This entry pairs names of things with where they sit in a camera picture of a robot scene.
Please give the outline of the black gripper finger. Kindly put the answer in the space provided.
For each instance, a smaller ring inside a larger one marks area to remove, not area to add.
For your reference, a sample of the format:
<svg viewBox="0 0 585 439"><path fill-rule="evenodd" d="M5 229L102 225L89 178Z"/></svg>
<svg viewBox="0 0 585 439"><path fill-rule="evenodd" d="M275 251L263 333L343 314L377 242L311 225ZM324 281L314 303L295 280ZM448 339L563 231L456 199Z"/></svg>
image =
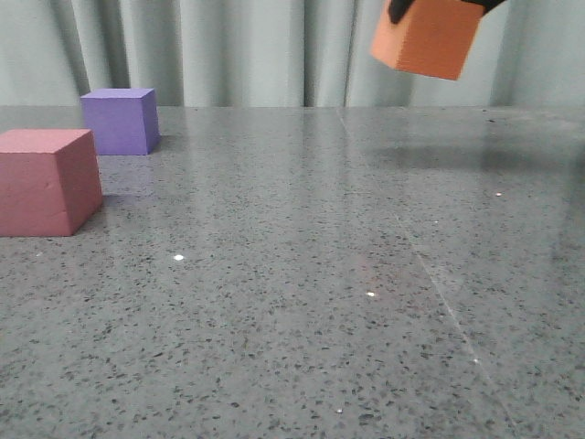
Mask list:
<svg viewBox="0 0 585 439"><path fill-rule="evenodd" d="M390 0L388 3L388 17L392 24L398 24L409 11L414 0Z"/></svg>
<svg viewBox="0 0 585 439"><path fill-rule="evenodd" d="M487 15L493 9L501 5L506 0L463 0L466 3L480 5L484 10L484 15Z"/></svg>

